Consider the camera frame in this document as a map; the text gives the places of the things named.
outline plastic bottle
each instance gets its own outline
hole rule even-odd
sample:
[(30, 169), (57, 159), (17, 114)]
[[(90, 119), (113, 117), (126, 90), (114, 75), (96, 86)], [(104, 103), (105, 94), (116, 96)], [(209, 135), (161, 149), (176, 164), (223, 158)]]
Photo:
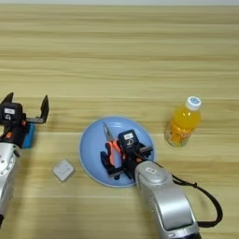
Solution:
[(200, 107), (202, 101), (191, 96), (185, 105), (176, 109), (166, 131), (165, 140), (174, 147), (183, 147), (187, 144), (194, 129), (201, 122)]

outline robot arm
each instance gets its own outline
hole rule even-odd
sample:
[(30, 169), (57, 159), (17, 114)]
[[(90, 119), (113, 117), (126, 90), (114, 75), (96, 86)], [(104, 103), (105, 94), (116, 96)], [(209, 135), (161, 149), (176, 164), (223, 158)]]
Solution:
[(11, 198), (14, 180), (21, 164), (21, 148), (30, 129), (30, 123), (45, 123), (49, 113), (48, 96), (41, 106), (41, 116), (26, 118), (22, 105), (12, 103), (13, 93), (0, 105), (0, 124), (4, 133), (0, 136), (0, 227)]
[[(124, 155), (124, 173), (134, 178), (161, 239), (202, 239), (199, 227), (210, 228), (221, 222), (223, 212), (218, 200), (197, 184), (173, 176), (157, 163), (149, 161), (147, 157), (152, 148), (144, 147), (142, 152), (142, 144), (134, 130), (119, 134), (119, 146)], [(186, 195), (178, 185), (192, 186), (204, 193), (217, 209), (217, 219), (197, 222)]]
[(154, 162), (141, 162), (135, 181), (159, 230), (161, 239), (201, 239), (190, 203), (172, 175)]

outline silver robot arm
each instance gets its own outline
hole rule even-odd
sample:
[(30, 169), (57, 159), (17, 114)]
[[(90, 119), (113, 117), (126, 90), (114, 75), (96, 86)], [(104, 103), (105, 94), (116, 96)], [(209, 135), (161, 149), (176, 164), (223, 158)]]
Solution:
[(41, 115), (26, 118), (22, 105), (13, 103), (13, 93), (0, 104), (0, 124), (4, 132), (0, 135), (0, 227), (7, 212), (13, 184), (21, 164), (21, 148), (31, 123), (45, 123), (49, 114), (49, 99), (46, 95), (41, 105)]
[(190, 203), (172, 174), (154, 162), (137, 165), (135, 181), (159, 230), (161, 239), (201, 239)]
[(20, 163), (20, 148), (14, 144), (0, 143), (0, 225), (7, 212)]

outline wood grain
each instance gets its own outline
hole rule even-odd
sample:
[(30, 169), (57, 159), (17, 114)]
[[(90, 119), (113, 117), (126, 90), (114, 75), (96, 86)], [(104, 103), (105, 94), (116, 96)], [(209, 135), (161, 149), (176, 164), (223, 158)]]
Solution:
[[(3, 239), (157, 238), (137, 190), (111, 189), (78, 163), (83, 130), (104, 116), (139, 121), (161, 164), (214, 193), (225, 218), (203, 238), (238, 238), (239, 7), (0, 6), (0, 96), (31, 116), (49, 95), (49, 121), (23, 152)], [(203, 123), (185, 148), (163, 131), (189, 95)], [(52, 168), (68, 159), (65, 184)], [(184, 189), (198, 219), (215, 212)]]

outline light blue plate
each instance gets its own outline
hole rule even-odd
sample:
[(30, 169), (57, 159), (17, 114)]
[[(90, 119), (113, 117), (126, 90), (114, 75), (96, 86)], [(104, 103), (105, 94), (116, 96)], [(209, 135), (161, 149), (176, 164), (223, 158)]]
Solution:
[[(108, 176), (106, 169), (101, 163), (100, 152), (105, 151), (105, 132), (104, 124), (108, 126), (114, 138), (117, 139), (119, 133), (128, 130), (135, 130), (139, 141), (146, 146), (153, 146), (153, 142), (148, 132), (138, 123), (129, 119), (121, 117), (109, 117), (97, 120), (91, 124), (80, 140), (79, 146), (79, 161), (82, 164), (85, 171), (97, 182), (109, 187), (129, 187), (134, 185), (134, 181), (129, 179), (125, 174), (120, 175), (119, 180), (115, 180)], [(151, 152), (150, 160), (154, 160), (155, 151)], [(115, 151), (115, 165), (121, 166), (120, 155)]]

